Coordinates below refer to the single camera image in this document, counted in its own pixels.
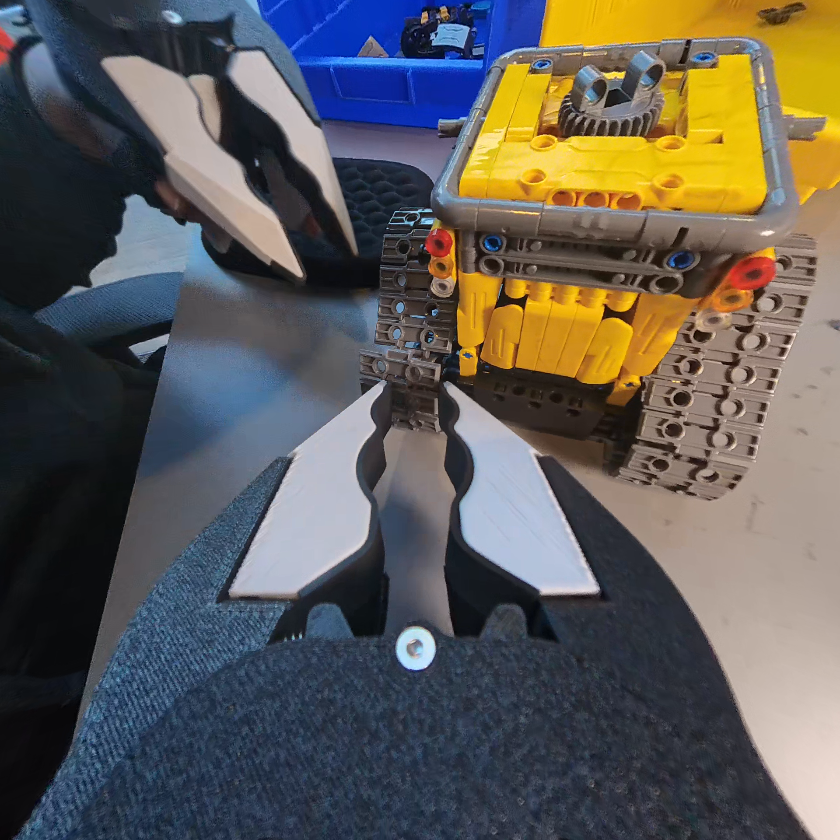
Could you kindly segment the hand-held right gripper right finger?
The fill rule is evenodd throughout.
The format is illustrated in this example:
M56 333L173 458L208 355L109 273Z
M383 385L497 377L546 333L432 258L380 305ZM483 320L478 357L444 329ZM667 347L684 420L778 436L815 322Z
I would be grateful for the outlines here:
M540 453L455 384L445 384L453 534L490 567L542 596L601 588L540 462Z

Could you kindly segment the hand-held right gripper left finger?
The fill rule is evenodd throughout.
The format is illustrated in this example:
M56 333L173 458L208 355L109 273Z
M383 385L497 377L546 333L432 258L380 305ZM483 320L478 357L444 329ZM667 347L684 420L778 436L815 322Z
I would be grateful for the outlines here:
M300 600L373 548L391 424L392 387L377 384L290 453L231 599Z

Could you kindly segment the blue storage bin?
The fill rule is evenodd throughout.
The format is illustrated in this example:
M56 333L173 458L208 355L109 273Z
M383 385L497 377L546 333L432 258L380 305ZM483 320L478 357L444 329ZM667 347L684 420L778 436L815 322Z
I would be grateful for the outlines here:
M404 20L465 2L258 1L325 119L436 128L465 117L492 62L538 44L544 1L496 1L483 60L398 56Z

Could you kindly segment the yellow toy brick bulldozer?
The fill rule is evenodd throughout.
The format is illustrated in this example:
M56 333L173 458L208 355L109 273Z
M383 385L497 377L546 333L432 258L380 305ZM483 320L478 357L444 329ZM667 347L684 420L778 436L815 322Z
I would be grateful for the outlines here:
M750 39L511 51L432 193L392 216L360 388L441 430L442 384L716 500L754 464L816 274L784 113Z

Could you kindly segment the yellow storage bin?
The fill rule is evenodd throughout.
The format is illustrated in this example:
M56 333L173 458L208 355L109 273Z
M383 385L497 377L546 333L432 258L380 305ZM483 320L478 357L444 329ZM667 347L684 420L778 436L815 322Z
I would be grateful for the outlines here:
M804 1L783 23L763 10L789 1L549 1L541 46L598 46L748 36L770 47L784 113L825 116L812 141L790 142L801 202L839 177L839 2Z

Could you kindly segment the black quilted wrist rest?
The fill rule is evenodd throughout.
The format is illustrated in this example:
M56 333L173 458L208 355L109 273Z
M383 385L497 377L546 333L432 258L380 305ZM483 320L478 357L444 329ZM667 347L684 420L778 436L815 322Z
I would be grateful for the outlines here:
M428 207L433 181L414 166L392 161L333 159L353 224L359 255L345 258L322 237L289 232L307 272L306 285L374 288L379 285L385 229L393 214Z

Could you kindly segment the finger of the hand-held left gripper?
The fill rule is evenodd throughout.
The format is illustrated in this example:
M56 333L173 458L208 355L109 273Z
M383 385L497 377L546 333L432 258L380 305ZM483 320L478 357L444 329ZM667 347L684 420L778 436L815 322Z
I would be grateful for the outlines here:
M319 122L312 119L264 51L235 51L227 76L248 102L244 120L250 123L258 147L274 155L332 246L356 257L353 225Z
M108 57L101 65L161 144L174 189L254 256L303 281L278 216L250 188L242 164L208 132L190 82L139 56Z

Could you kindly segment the person's left hand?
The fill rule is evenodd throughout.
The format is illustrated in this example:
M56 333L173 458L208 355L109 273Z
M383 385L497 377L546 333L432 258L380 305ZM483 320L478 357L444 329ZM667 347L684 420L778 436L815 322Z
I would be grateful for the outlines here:
M172 184L166 180L158 180L154 184L154 191L161 203L161 211L172 217L179 224L199 224L203 236L212 248L220 253L227 253L233 238L212 218L190 203Z

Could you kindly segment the cluster of dark brick parts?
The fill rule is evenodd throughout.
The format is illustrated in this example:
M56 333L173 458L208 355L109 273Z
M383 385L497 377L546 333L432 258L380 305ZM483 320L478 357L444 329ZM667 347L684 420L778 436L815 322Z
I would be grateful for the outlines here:
M422 60L483 60L489 36L490 1L426 5L406 17L398 56Z

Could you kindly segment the person's left forearm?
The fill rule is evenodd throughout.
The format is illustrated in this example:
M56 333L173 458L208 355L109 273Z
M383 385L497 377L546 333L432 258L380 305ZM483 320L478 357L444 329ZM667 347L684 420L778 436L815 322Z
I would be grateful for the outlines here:
M1 71L1 293L29 312L51 305L117 250L125 201L142 195L162 209L152 181L83 155L39 115L23 61L38 38L24 38Z

